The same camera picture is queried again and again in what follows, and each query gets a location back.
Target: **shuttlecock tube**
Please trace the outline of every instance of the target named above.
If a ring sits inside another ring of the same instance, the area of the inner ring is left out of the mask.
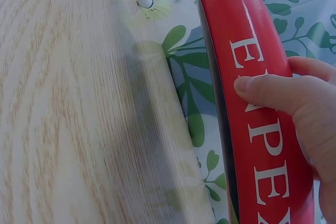
[[[243,101],[239,76],[292,77],[263,0],[197,0],[220,125],[231,221],[313,224],[313,175],[290,116]]]

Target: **floral tablecloth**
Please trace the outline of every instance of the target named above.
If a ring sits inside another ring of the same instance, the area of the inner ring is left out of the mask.
[[[329,64],[336,63],[336,0],[264,1],[288,57],[302,55]],[[188,122],[217,223],[228,223],[218,119],[195,0],[171,2],[169,16],[157,21],[160,40]],[[321,221],[323,217],[317,205],[316,223]]]

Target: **shuttlecock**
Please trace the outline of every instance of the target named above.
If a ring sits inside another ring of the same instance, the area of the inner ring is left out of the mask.
[[[138,0],[138,5],[150,19],[165,17],[170,11],[169,0]]]

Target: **fingernail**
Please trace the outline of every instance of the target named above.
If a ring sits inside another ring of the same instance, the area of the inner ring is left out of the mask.
[[[242,76],[238,77],[234,83],[235,90],[240,93],[246,93],[248,85],[253,81],[254,77]]]

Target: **light wooden surface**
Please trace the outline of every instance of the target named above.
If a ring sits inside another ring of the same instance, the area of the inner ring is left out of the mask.
[[[0,0],[1,224],[214,222],[155,38],[133,0]]]

